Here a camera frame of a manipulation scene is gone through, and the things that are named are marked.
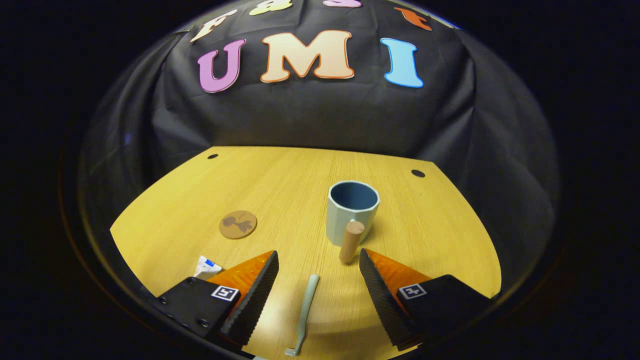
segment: mug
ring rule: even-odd
[[[347,224],[359,221],[364,225],[360,237],[362,243],[369,233],[379,204],[378,191],[368,184],[354,180],[333,184],[329,188],[326,205],[326,237],[332,244],[342,246]]]

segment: cork coaster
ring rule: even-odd
[[[220,220],[220,233],[229,239],[240,239],[251,234],[258,224],[258,219],[249,211],[239,210],[226,214]]]

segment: table surface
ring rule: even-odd
[[[209,159],[209,155],[218,154]],[[417,177],[412,170],[423,172]],[[277,250],[280,271],[244,351],[288,359],[308,278],[320,282],[300,359],[388,359],[391,345],[358,268],[343,265],[324,235],[329,187],[341,180],[380,193],[366,247],[430,277],[452,274],[492,297],[500,290],[493,243],[462,194],[435,164],[360,152],[290,147],[213,147],[165,175],[118,217],[111,234],[155,295],[192,276],[204,255],[230,268]],[[257,217],[255,231],[223,237],[222,217]]]

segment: yellow letter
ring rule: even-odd
[[[230,12],[228,12],[228,13],[226,13],[224,15],[220,15],[219,17],[217,17],[217,18],[215,18],[215,19],[213,19],[211,21],[206,22],[202,26],[202,29],[200,30],[200,32],[194,38],[192,38],[190,42],[194,42],[195,40],[198,40],[199,38],[208,35],[213,28],[215,28],[216,26],[222,24],[222,22],[227,18],[227,16],[231,16],[231,15],[235,14],[236,11],[238,11],[238,9],[231,10]]]
[[[286,9],[291,6],[291,0],[268,0],[263,3],[259,3],[255,9],[249,12],[249,15],[260,15],[266,12],[274,12],[277,10]]]
[[[314,70],[314,75],[324,79],[352,78],[354,71],[347,61],[347,39],[351,33],[341,30],[324,30],[305,46],[292,33],[280,33],[262,39],[269,46],[267,58],[267,72],[261,77],[263,83],[274,83],[289,78],[289,72],[284,69],[287,59],[293,71],[303,78],[311,69],[311,65],[319,56],[320,65]]]

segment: wooden cylinder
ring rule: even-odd
[[[364,232],[364,224],[359,221],[352,221],[347,224],[340,248],[340,261],[348,264],[356,254],[356,249],[360,243],[360,237]]]

